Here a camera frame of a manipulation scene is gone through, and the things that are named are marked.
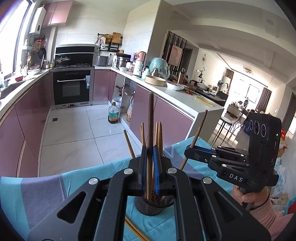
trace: oven door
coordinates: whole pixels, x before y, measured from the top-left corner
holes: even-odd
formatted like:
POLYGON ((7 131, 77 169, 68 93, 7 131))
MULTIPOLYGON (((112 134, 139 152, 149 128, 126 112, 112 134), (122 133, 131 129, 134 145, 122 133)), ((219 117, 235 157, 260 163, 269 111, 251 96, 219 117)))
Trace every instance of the oven door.
POLYGON ((90 70, 54 72, 54 104, 88 102, 90 75, 90 70))

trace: hand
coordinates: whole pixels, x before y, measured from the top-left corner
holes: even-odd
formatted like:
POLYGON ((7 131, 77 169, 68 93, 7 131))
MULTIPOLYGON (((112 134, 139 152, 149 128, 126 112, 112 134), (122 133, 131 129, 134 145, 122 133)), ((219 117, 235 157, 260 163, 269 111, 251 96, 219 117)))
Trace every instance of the hand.
POLYGON ((268 199, 269 191, 267 187, 264 187, 263 190, 259 193, 252 192, 243 194, 239 190, 239 186, 233 185, 232 195, 231 195, 240 205, 243 202, 245 203, 254 203, 254 206, 260 206, 268 199))

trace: blue tablecloth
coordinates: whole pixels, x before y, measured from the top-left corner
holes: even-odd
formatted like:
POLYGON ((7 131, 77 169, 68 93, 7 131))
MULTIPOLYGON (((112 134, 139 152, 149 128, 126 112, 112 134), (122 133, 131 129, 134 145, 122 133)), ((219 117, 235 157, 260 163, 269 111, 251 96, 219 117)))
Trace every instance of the blue tablecloth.
MULTIPOLYGON (((192 138, 189 138, 164 150, 164 155, 171 159, 173 166, 180 166, 184 158, 184 150, 186 146, 190 145, 191 141, 192 138)), ((196 145, 206 148, 211 147, 200 138, 196 145)), ((98 177, 101 180, 110 178, 116 172, 127 168, 129 160, 130 158, 127 158, 49 177, 1 177, 0 201, 2 210, 17 232, 27 240, 30 229, 89 178, 98 177)), ((232 190, 232 184, 217 178, 216 172, 209 169, 207 164, 188 160, 183 170, 190 177, 198 179, 204 176, 211 177, 228 193, 232 190)), ((126 215, 150 240, 176 239, 173 206, 166 208, 157 216, 148 218, 137 211, 133 200, 134 197, 128 197, 126 215)), ((124 240, 139 239, 129 228, 125 227, 124 240)))

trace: glass bottle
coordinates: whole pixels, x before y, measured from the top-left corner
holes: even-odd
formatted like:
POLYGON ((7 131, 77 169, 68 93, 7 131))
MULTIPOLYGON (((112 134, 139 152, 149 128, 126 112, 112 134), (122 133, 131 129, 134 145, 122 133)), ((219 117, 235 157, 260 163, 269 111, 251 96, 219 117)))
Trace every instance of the glass bottle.
POLYGON ((108 108, 108 121, 111 124, 118 122, 119 117, 119 108, 116 106, 116 103, 113 102, 112 105, 108 108))

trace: cardboard box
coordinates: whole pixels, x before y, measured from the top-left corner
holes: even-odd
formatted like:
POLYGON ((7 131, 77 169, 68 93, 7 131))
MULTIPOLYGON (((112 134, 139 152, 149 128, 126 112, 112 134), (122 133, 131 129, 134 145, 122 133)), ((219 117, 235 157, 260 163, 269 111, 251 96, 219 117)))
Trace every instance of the cardboard box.
POLYGON ((284 149, 279 149, 278 157, 282 157, 283 153, 285 152, 284 149))

